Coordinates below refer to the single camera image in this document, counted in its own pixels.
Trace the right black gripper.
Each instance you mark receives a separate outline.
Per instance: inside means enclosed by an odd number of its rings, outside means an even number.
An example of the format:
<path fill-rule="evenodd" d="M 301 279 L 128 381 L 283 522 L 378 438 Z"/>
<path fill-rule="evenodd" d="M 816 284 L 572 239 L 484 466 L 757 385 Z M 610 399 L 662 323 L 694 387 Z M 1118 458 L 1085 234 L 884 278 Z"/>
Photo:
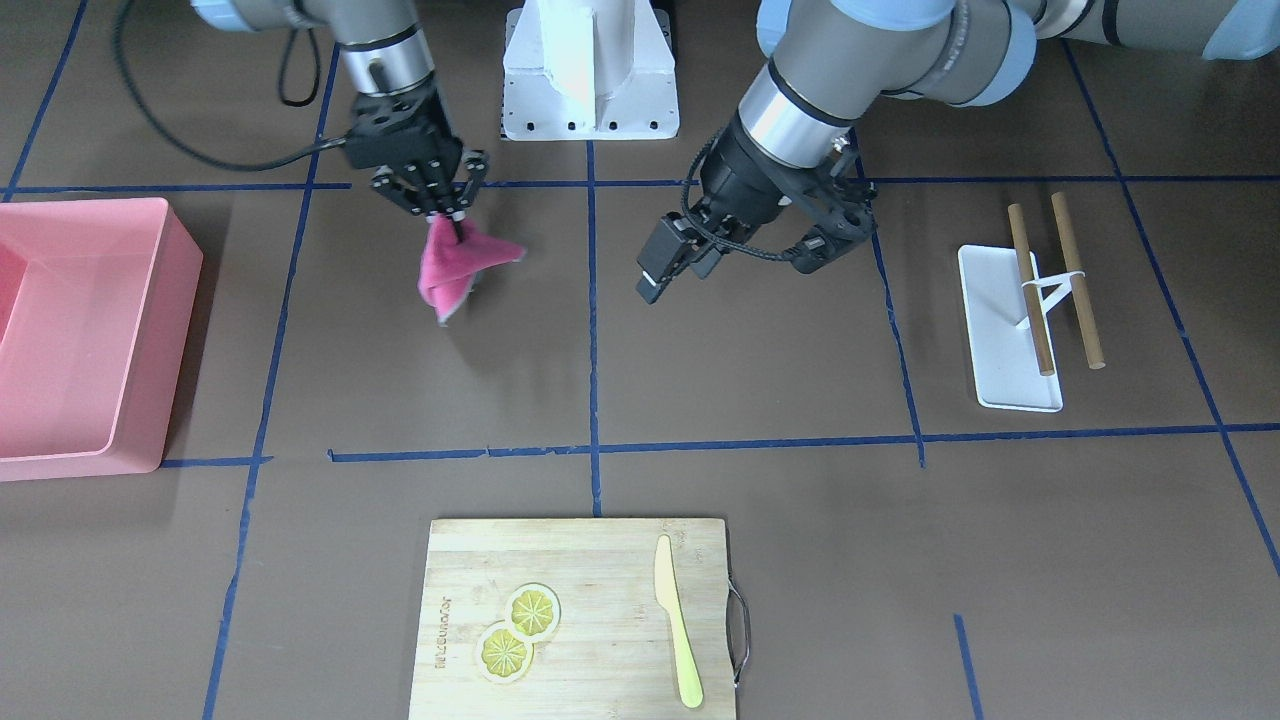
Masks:
<path fill-rule="evenodd" d="M 454 223 L 472 209 L 490 168 L 488 151 L 463 150 L 434 78 L 401 94 L 356 95 L 344 155 L 357 169 L 390 168 L 375 170 L 370 188 L 410 215 L 436 215 L 436 197 L 454 193 L 448 209 Z M 458 168 L 465 179 L 453 190 Z"/>

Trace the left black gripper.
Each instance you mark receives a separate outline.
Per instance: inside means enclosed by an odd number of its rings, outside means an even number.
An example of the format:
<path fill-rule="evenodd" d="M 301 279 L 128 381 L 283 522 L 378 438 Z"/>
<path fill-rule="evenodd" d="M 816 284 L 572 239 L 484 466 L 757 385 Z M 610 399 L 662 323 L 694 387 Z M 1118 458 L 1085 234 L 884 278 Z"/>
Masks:
<path fill-rule="evenodd" d="M 653 305 L 684 269 L 707 279 L 732 252 L 783 263 L 812 274 L 865 243 L 876 232 L 872 202 L 876 187 L 850 178 L 855 154 L 817 167 L 792 168 L 756 146 L 740 117 L 733 117 L 698 155 L 701 196 L 685 202 L 684 214 L 664 214 L 637 255 L 641 275 L 636 292 Z M 753 247 L 753 236 L 786 208 L 797 208 L 812 222 L 791 247 Z"/>

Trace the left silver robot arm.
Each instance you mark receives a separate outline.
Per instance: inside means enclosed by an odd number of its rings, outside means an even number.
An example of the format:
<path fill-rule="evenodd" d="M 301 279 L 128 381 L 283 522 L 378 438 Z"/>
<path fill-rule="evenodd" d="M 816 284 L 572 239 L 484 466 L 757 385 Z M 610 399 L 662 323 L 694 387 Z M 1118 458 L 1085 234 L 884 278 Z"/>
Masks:
<path fill-rule="evenodd" d="M 653 304 L 732 252 L 810 274 L 869 240 L 850 132 L 879 97 L 992 105 L 1051 38 L 1248 61 L 1277 23 L 1275 1 L 764 1 L 765 64 L 637 255 L 636 291 Z"/>

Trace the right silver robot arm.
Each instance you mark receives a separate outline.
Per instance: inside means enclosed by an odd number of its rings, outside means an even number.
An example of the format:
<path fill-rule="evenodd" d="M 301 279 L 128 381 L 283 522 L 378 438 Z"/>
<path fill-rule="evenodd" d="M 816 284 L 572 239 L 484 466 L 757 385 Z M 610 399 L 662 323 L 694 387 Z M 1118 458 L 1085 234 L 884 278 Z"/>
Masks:
<path fill-rule="evenodd" d="M 371 187 L 416 217 L 461 223 L 488 172 L 486 152 L 454 132 L 412 1 L 193 1 L 229 32 L 328 27 L 355 86 L 340 149 Z"/>

